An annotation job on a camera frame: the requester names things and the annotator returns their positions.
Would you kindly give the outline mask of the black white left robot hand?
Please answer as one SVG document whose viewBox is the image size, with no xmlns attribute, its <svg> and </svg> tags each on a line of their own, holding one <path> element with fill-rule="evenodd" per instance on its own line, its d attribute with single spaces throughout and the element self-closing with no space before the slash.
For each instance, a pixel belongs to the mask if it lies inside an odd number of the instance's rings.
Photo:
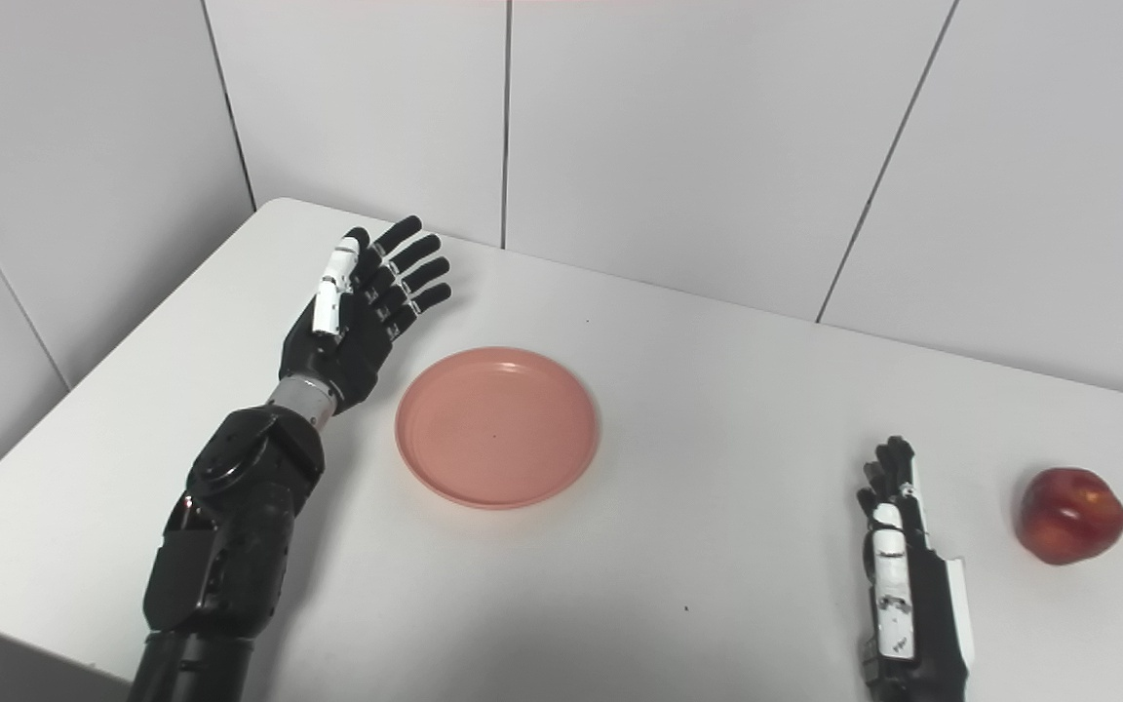
<svg viewBox="0 0 1123 702">
<path fill-rule="evenodd" d="M 343 413 L 368 399 L 394 343 L 450 299 L 442 241 L 407 216 L 378 237 L 353 227 L 327 258 L 312 297 L 290 328 L 279 377 L 314 379 Z"/>
</svg>

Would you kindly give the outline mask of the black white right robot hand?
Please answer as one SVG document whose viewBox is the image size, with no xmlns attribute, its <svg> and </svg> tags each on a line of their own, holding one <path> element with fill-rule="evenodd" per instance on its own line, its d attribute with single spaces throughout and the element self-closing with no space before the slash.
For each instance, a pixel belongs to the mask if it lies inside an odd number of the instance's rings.
<svg viewBox="0 0 1123 702">
<path fill-rule="evenodd" d="M 915 458 L 892 436 L 862 467 L 871 613 L 862 677 L 873 701 L 964 701 L 975 658 L 966 568 L 932 545 Z"/>
</svg>

